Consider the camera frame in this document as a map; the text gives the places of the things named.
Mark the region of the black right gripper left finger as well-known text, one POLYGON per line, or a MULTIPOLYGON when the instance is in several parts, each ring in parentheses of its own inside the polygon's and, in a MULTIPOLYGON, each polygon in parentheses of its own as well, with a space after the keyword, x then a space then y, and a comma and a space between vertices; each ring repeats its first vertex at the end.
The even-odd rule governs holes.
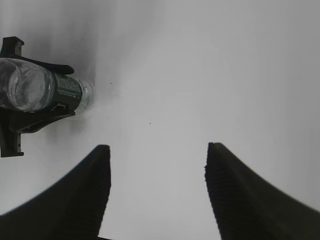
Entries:
POLYGON ((0 216, 2 240, 99 240, 111 189, 111 152, 96 146, 48 189, 0 216))

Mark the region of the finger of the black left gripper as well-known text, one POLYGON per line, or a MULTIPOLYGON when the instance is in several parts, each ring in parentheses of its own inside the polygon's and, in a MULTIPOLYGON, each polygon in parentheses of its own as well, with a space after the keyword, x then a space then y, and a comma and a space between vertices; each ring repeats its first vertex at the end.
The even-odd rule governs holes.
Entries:
POLYGON ((51 72, 55 72, 61 75, 71 75, 75 72, 74 68, 65 64, 54 64, 54 63, 42 62, 42 61, 26 58, 23 56, 15 56, 14 58, 39 65, 51 72))
POLYGON ((14 111, 9 117, 9 129, 21 134, 32 134, 56 121, 73 117, 75 114, 73 109, 60 102, 40 111, 14 111))

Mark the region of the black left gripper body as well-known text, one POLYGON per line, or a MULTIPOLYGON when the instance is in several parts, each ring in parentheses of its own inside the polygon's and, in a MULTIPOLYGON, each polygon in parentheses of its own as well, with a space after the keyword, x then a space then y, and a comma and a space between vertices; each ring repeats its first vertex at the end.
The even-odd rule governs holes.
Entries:
POLYGON ((21 134, 13 127, 17 108, 9 95, 10 78, 16 72, 17 66, 8 60, 10 57, 20 57, 24 42, 16 36, 5 37, 0 50, 0 156, 2 158, 20 157, 21 134))

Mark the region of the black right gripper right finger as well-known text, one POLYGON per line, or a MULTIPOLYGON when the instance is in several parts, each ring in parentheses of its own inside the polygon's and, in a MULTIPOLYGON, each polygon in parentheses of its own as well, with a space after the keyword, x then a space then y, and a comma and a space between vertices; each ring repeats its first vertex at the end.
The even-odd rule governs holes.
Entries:
POLYGON ((318 240, 320 213, 273 186, 225 145, 207 147, 205 182, 223 240, 318 240))

